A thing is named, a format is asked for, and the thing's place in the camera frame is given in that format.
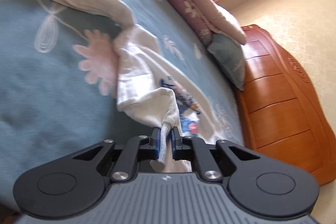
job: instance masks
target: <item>pillow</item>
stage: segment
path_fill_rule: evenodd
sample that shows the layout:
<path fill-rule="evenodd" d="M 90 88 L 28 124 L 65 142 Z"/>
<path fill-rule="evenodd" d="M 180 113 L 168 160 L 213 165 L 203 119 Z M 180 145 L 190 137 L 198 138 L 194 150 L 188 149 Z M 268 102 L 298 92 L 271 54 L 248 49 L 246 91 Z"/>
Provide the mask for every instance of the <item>pillow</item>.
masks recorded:
<path fill-rule="evenodd" d="M 245 58 L 241 45 L 234 43 L 223 34 L 214 33 L 207 48 L 229 80 L 240 90 L 244 90 Z"/>

